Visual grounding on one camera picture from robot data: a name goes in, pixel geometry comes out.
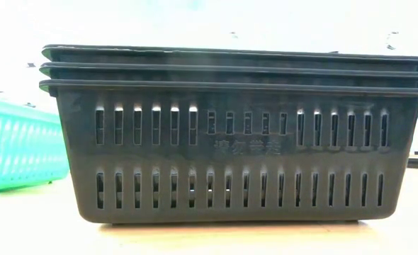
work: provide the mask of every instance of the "black plastic basket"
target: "black plastic basket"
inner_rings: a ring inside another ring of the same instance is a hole
[[[308,86],[56,79],[40,87],[57,97],[79,212],[89,221],[391,215],[418,88],[313,79]]]
[[[418,72],[61,62],[40,70],[53,79],[418,88]]]
[[[47,45],[53,62],[182,64],[418,72],[418,57],[173,47]]]

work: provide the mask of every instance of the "green plastic basket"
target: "green plastic basket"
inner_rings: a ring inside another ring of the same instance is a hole
[[[0,101],[0,190],[63,179],[68,172],[60,117]]]

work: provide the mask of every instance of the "plastic crate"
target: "plastic crate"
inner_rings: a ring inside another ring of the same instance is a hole
[[[0,190],[69,173],[58,115],[0,101]]]
[[[91,222],[384,218],[418,114],[418,88],[40,87],[57,97],[79,212]]]
[[[61,62],[44,63],[40,71],[53,79],[418,88],[418,72]]]
[[[418,57],[408,56],[88,45],[46,45],[43,54],[53,62],[418,71]]]

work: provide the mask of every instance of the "rectangular slot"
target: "rectangular slot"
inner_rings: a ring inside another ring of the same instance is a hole
[[[190,208],[195,207],[195,183],[196,176],[194,173],[191,173],[188,176],[188,206]]]
[[[286,121],[288,120],[288,114],[280,113],[280,135],[286,135]]]
[[[123,174],[116,173],[115,175],[115,189],[116,189],[116,208],[123,207]]]
[[[115,145],[123,143],[123,110],[115,110]]]
[[[103,209],[103,174],[96,175],[97,208]]]
[[[208,111],[208,135],[215,134],[215,112]]]
[[[300,206],[300,181],[302,180],[301,174],[295,175],[295,206]]]
[[[137,108],[133,112],[133,144],[141,145],[142,111]]]
[[[305,114],[297,114],[297,145],[303,145],[303,131],[305,127]]]
[[[208,208],[213,205],[214,199],[214,173],[208,173]]]
[[[335,174],[329,175],[329,206],[334,206]]]
[[[191,111],[189,113],[189,126],[188,126],[188,132],[189,132],[189,144],[190,145],[196,145],[196,133],[198,130],[198,112],[197,111]]]
[[[380,146],[388,146],[388,115],[382,115],[380,122]]]
[[[266,207],[267,173],[261,174],[261,207]]]
[[[253,113],[245,113],[244,114],[244,134],[251,135],[252,134],[252,116]]]
[[[379,179],[378,179],[378,206],[382,206],[383,189],[384,189],[384,175],[379,174]]]
[[[322,115],[320,113],[315,114],[315,146],[321,146],[321,124]]]
[[[225,207],[231,206],[231,174],[225,174]]]
[[[366,189],[367,189],[367,183],[368,183],[368,175],[363,174],[362,175],[362,206],[366,205]]]
[[[233,135],[235,133],[235,113],[226,113],[226,134]]]
[[[351,174],[346,175],[346,187],[345,187],[345,199],[344,205],[349,206],[349,199],[351,198]]]
[[[178,187],[178,174],[171,173],[171,208],[176,208],[177,204],[177,187]]]
[[[152,174],[152,207],[159,207],[159,173]]]
[[[317,178],[318,174],[313,174],[312,206],[316,206],[317,201]]]
[[[103,110],[96,110],[96,144],[103,145]]]
[[[178,145],[179,141],[179,109],[171,109],[171,145]]]
[[[270,114],[263,113],[263,135],[269,134]]]
[[[152,109],[152,145],[160,145],[160,108]]]
[[[331,133],[331,146],[338,145],[338,115],[332,115],[332,133]]]
[[[283,206],[283,195],[285,192],[285,174],[278,174],[278,206]]]
[[[133,190],[134,190],[134,201],[135,208],[140,208],[141,201],[141,174],[137,173],[133,175]]]
[[[248,207],[249,206],[249,182],[250,182],[250,177],[249,177],[249,173],[244,173],[243,175],[243,180],[244,180],[244,207]]]
[[[371,144],[371,115],[365,115],[365,130],[363,131],[363,146]]]
[[[354,128],[356,124],[356,116],[348,115],[348,146],[354,145]]]

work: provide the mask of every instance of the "table surface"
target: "table surface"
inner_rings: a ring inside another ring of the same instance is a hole
[[[72,180],[0,193],[0,254],[418,254],[418,169],[406,170],[395,214],[360,222],[94,224]]]

